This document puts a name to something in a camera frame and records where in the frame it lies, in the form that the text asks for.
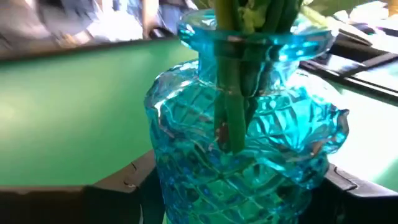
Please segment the vase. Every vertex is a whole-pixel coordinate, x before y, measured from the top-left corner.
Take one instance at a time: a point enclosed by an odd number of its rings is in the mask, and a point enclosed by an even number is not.
[[[161,73],[144,100],[169,224],[296,223],[310,203],[327,154],[348,135],[348,110],[338,107],[331,85],[298,69],[300,60],[327,51],[336,32],[303,15],[291,31],[216,30],[211,9],[180,21],[178,35],[198,60]],[[237,153],[215,131],[216,101],[231,94],[217,85],[218,58],[257,75],[256,91],[238,96],[252,114]]]

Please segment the vase rim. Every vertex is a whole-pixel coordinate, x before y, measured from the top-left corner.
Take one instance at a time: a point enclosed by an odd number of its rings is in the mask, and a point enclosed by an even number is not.
[[[307,60],[323,54],[333,45],[338,34],[337,27],[318,27],[303,14],[296,18],[289,34],[245,34],[233,30],[216,29],[216,17],[213,9],[192,11],[185,14],[178,23],[178,36],[183,44],[199,53],[208,52],[209,47],[217,42],[224,45],[226,52],[222,57],[236,58],[240,60],[255,60],[254,58],[241,58],[237,55],[229,55],[228,49],[239,45],[264,48],[265,46],[277,46],[283,51],[280,54],[266,55],[258,60],[296,61]]]

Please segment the table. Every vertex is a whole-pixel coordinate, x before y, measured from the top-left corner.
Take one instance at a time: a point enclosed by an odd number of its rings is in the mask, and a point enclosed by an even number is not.
[[[154,78],[195,58],[176,40],[0,63],[0,185],[91,184],[150,149]],[[340,90],[350,136],[331,161],[398,191],[398,108]]]

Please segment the blurred person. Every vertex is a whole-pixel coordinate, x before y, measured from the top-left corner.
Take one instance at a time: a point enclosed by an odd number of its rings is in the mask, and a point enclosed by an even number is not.
[[[142,28],[144,38],[156,27],[164,27],[174,34],[181,16],[197,10],[191,0],[142,0]]]
[[[388,11],[390,16],[398,14],[398,0],[389,0]]]
[[[0,0],[0,34],[13,39],[51,35],[40,21],[36,0]]]

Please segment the black object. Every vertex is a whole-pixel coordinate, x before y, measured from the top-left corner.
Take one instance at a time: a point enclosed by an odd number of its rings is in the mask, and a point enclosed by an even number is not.
[[[313,199],[300,216],[302,224],[397,223],[398,193],[361,180],[334,165],[313,191]]]
[[[324,55],[323,57],[326,57],[324,60],[327,60],[327,57],[329,56],[331,55]],[[323,79],[339,84],[348,90],[366,95],[381,102],[398,106],[398,89],[394,90],[377,83],[371,83],[360,79],[355,75],[355,72],[388,66],[390,63],[398,63],[396,60],[397,57],[395,54],[387,54],[383,57],[377,57],[374,60],[365,61],[365,64],[346,60],[347,65],[342,65],[343,69],[330,70],[330,68],[328,68],[324,63],[320,63],[319,58],[316,58],[314,60],[301,62],[300,68],[318,75]]]
[[[94,185],[0,187],[2,224],[162,223],[153,151]]]
[[[357,42],[344,39],[336,39],[335,43],[331,46],[329,53],[350,60],[354,60],[356,62],[363,62],[365,60],[387,54],[388,52],[374,49],[372,47],[368,47]]]
[[[164,204],[150,151],[94,185],[0,188],[2,224],[162,224]],[[330,165],[300,224],[397,223],[398,193]]]
[[[118,8],[119,0],[114,1],[114,8]],[[191,4],[185,0],[164,0],[159,1],[157,15],[157,27],[167,29],[174,35],[177,34],[177,24],[180,18],[190,10]],[[140,0],[130,0],[127,4],[127,12],[133,15],[142,24],[142,3]]]
[[[377,27],[374,26],[370,26],[367,23],[356,23],[356,24],[352,24],[354,27],[356,27],[357,29],[359,29],[360,31],[364,32],[367,35],[374,35],[374,34],[379,34],[380,31]]]
[[[95,12],[94,7],[95,0],[38,0],[38,2],[45,5],[55,6],[59,9],[63,9],[66,13],[74,12],[77,14],[87,14],[89,12]]]
[[[155,27],[149,32],[149,37],[151,39],[159,39],[159,38],[171,38],[175,37],[175,35],[167,28]]]
[[[367,33],[363,32],[356,26],[343,23],[339,29],[339,35],[337,39],[346,39],[351,42],[357,42],[359,44],[371,46],[372,43],[368,38]]]
[[[39,6],[37,13],[40,20],[53,35],[75,35],[83,32],[93,23],[92,18],[88,14],[94,8],[86,9],[87,6],[81,6],[79,4],[79,2],[82,3],[81,0],[72,2],[74,3],[66,4],[63,7],[53,7],[45,4]]]

